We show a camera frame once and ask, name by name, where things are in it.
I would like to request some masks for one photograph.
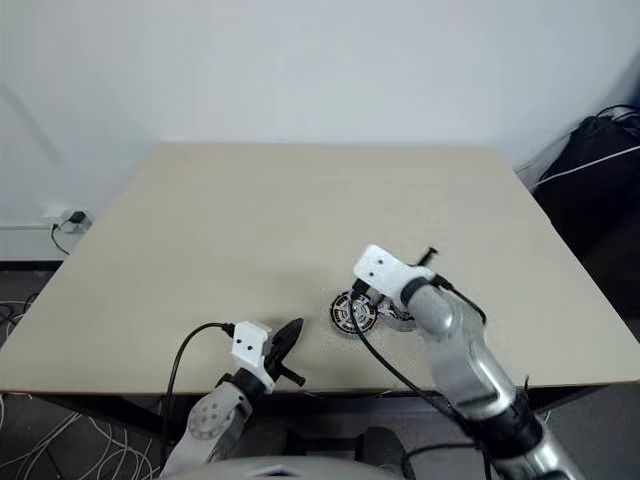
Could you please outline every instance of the gray floor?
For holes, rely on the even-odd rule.
[[[0,272],[0,300],[24,300],[39,291],[48,274]],[[4,326],[0,342],[4,341]],[[0,431],[0,465],[28,452],[69,411],[25,395],[5,395],[5,422]],[[154,398],[136,398],[150,405]],[[349,437],[362,433],[369,425],[393,429],[406,448],[424,444],[462,440],[457,429],[435,413],[375,413],[371,415],[325,415],[304,419],[282,419],[303,436]],[[548,424],[572,454],[574,461],[591,480],[638,480],[640,478],[640,385],[615,385],[554,409]],[[123,431],[114,429],[118,440]],[[147,439],[128,435],[129,444],[144,450]],[[49,447],[64,479],[77,479],[102,455],[107,441],[81,418]],[[150,450],[157,465],[157,445]],[[119,457],[103,470],[101,478],[111,478]],[[481,480],[482,461],[474,451],[428,453],[413,463],[421,480]],[[0,468],[0,479],[14,478],[20,462]],[[129,457],[118,478],[131,477],[135,463]],[[61,478],[47,455],[35,464],[30,479]],[[93,472],[90,478],[96,478]]]

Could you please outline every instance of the floor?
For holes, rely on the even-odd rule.
[[[30,294],[40,291],[49,278],[48,273],[0,272],[0,300],[24,301]],[[14,308],[19,314],[22,305],[16,303]],[[636,335],[637,327],[637,322],[632,325]],[[4,342],[5,333],[6,322],[0,328],[0,344]],[[155,408],[153,404],[157,398],[132,400]],[[24,465],[23,461],[6,465],[6,462],[30,452],[52,428],[73,412],[38,398],[14,394],[4,395],[4,407],[4,422],[0,429],[0,479],[142,479],[148,476],[149,471],[140,455],[145,452],[151,468],[158,465],[156,443],[150,444],[147,438],[131,432],[125,434],[122,429],[114,427],[114,439],[122,445],[126,435],[128,448],[140,453],[135,455],[129,451],[123,457],[122,446],[110,443],[86,417],[69,419],[68,427],[51,441],[46,450],[38,450],[40,455],[37,458],[36,453],[27,457]],[[457,429],[436,413],[376,411],[372,414],[297,417],[280,421],[295,426],[301,435],[308,437],[349,437],[364,432],[370,425],[386,426],[397,433],[407,449],[462,440]],[[609,386],[558,407],[551,411],[548,425],[588,479],[638,479],[640,384]],[[107,433],[110,428],[103,422],[97,422],[97,426]],[[144,465],[138,468],[136,463]],[[475,451],[426,453],[417,457],[413,465],[420,480],[484,478],[482,460]],[[95,468],[85,476],[92,467]]]

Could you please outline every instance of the beige tabletop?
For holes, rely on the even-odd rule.
[[[329,306],[370,244],[433,268],[486,311],[514,381],[637,381],[640,347],[495,151],[482,148],[158,147],[64,262],[0,351],[0,389],[159,393],[194,327],[305,327],[288,366],[310,391],[403,389]],[[371,342],[433,386],[416,334]],[[216,330],[185,353],[176,391],[235,370]],[[298,387],[286,379],[280,390]]]

